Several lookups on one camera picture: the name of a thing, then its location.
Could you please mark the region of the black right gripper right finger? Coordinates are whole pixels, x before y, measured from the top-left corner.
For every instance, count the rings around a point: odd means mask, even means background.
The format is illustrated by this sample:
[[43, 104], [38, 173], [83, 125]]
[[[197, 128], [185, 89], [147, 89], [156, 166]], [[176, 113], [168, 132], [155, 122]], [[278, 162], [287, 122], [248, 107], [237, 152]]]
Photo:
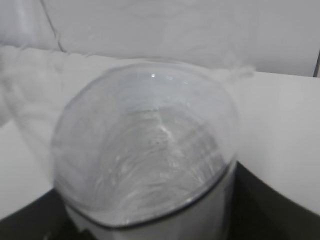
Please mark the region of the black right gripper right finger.
[[237, 164], [231, 213], [233, 240], [318, 240], [320, 217]]

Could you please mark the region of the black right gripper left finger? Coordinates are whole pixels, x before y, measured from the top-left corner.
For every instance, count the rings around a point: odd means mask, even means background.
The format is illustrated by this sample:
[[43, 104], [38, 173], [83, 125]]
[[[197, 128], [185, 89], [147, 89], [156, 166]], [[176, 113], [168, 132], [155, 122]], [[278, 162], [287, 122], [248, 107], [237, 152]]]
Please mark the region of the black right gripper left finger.
[[2, 240], [72, 240], [74, 237], [75, 225], [55, 190], [0, 221]]

